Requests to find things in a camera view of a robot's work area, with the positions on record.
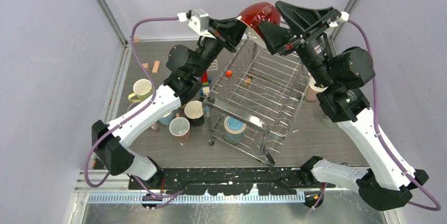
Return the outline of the dark red mug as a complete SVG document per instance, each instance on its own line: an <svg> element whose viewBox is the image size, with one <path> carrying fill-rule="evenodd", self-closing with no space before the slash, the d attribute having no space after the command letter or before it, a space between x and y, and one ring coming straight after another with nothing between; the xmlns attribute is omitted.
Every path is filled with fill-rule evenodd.
<svg viewBox="0 0 447 224"><path fill-rule="evenodd" d="M267 48L258 25L262 21L280 25L281 16L274 5L269 2L260 2L245 8L236 19L247 26L245 34L250 40L262 48Z"/></svg>

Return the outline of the pink faceted mug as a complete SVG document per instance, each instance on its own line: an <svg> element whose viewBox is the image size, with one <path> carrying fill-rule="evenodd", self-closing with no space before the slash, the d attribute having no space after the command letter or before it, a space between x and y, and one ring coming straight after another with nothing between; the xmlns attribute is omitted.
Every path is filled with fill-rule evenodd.
<svg viewBox="0 0 447 224"><path fill-rule="evenodd" d="M327 87L317 87L316 81L313 77L309 79L309 86L306 90L305 100L308 102L318 102L317 94L322 93L327 89Z"/></svg>

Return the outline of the black mug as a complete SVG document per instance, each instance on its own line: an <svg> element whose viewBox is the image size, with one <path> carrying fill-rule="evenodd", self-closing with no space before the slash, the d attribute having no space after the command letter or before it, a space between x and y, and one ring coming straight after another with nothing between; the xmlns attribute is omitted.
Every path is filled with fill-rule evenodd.
<svg viewBox="0 0 447 224"><path fill-rule="evenodd" d="M188 102L184 107L184 114L192 126L202 126L205 122L201 101Z"/></svg>

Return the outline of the blue butterfly mug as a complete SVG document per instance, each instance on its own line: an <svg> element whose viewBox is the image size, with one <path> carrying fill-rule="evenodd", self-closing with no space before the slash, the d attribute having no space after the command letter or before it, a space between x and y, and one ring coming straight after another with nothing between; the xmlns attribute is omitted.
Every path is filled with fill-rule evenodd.
<svg viewBox="0 0 447 224"><path fill-rule="evenodd" d="M244 138L244 131L247 125L231 116L226 116L223 122L224 125L224 139L230 144L238 144Z"/></svg>

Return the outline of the pale yellow faceted mug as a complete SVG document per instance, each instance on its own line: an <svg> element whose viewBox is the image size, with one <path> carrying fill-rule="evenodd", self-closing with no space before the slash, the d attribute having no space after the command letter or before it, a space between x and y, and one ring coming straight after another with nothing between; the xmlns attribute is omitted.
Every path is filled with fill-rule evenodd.
<svg viewBox="0 0 447 224"><path fill-rule="evenodd" d="M128 95L132 103L143 102L153 95L153 86L148 79L139 79L133 85L133 92Z"/></svg>

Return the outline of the salmon pink mug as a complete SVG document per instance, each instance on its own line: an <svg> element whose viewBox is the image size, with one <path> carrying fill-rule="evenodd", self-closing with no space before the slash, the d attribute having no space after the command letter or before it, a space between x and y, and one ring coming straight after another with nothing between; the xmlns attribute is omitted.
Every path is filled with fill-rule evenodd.
<svg viewBox="0 0 447 224"><path fill-rule="evenodd" d="M179 141L186 141L191 136L191 125L184 117L177 117L169 124L170 133Z"/></svg>

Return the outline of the light blue faceted mug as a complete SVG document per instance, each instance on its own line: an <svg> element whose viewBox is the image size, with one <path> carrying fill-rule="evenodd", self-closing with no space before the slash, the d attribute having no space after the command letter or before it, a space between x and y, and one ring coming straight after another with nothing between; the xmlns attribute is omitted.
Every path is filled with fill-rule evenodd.
<svg viewBox="0 0 447 224"><path fill-rule="evenodd" d="M170 113L167 113L164 116L162 116L158 120L158 122L164 126L169 126L172 120L174 120L177 117L176 114L177 114L176 111L171 111Z"/></svg>

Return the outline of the cream mug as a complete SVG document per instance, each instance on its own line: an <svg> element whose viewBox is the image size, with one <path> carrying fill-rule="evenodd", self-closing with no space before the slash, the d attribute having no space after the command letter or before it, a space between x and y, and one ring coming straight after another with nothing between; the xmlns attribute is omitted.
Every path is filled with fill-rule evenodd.
<svg viewBox="0 0 447 224"><path fill-rule="evenodd" d="M327 116L326 114L323 114L323 117L322 117L322 123L323 123L326 127L328 127L328 128L337 128L337 127L338 127L337 124L334 123L334 122L330 119L330 117Z"/></svg>

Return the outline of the iridescent pink mug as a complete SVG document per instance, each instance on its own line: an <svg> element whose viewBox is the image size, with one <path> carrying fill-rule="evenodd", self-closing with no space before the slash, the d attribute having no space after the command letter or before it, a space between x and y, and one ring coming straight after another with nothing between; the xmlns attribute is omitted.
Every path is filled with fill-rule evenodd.
<svg viewBox="0 0 447 224"><path fill-rule="evenodd" d="M153 130L155 130L155 131L157 131L157 130L159 130L159 125L158 125L157 122L155 122L154 124L152 124L152 125L150 126L150 128L153 129Z"/></svg>

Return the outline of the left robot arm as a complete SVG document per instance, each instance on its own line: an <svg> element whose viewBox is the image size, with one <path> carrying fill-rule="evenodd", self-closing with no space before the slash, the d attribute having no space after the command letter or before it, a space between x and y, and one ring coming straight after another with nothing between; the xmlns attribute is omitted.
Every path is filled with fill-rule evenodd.
<svg viewBox="0 0 447 224"><path fill-rule="evenodd" d="M170 75L149 98L128 113L108 123L98 120L92 125L92 151L116 176L127 173L137 176L149 189L162 181L157 166L148 157L130 150L137 137L162 116L193 99L202 88L198 78L209 68L223 49L236 50L247 26L239 18L210 19L210 37L201 35L197 48L175 45L168 53L166 67Z"/></svg>

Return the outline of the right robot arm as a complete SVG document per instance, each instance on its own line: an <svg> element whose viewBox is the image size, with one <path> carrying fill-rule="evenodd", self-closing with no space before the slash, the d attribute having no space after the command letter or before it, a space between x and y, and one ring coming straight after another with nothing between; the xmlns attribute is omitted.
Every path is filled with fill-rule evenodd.
<svg viewBox="0 0 447 224"><path fill-rule="evenodd" d="M372 208L385 211L411 202L411 191L429 178L424 170L409 165L378 125L361 91L375 77L368 50L355 46L334 55L326 30L349 22L349 14L333 7L310 9L277 1L275 8L287 23L281 27L262 21L258 28L271 54L297 53L323 91L317 94L324 114L354 142L368 163L356 168L314 156L301 168L307 187L330 183L359 194Z"/></svg>

